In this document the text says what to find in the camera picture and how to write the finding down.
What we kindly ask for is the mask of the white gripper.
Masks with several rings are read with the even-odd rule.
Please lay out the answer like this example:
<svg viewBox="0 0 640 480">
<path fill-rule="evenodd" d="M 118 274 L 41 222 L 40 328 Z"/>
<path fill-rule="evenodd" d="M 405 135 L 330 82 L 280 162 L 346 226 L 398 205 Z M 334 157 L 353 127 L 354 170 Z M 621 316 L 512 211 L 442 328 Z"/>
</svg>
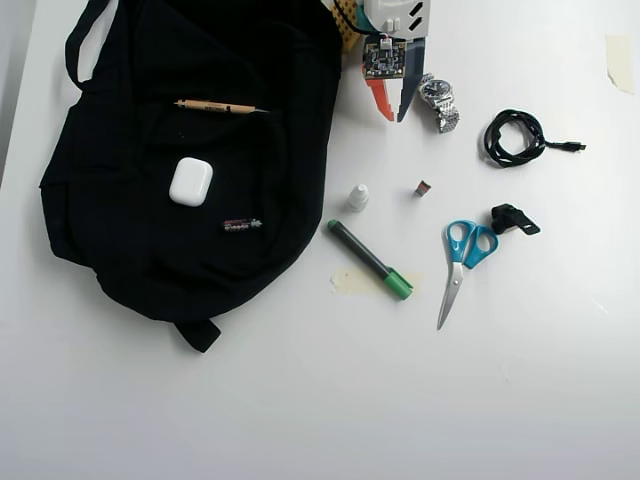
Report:
<svg viewBox="0 0 640 480">
<path fill-rule="evenodd" d="M 398 38 L 415 38 L 407 44 L 405 74 L 397 121 L 401 122 L 414 99 L 424 76 L 426 37 L 429 35 L 430 0 L 364 0 L 364 15 L 378 31 Z M 362 67 L 366 85 L 371 90 L 376 107 L 382 116 L 395 121 L 389 102 L 386 80 L 371 76 Z"/>
</svg>

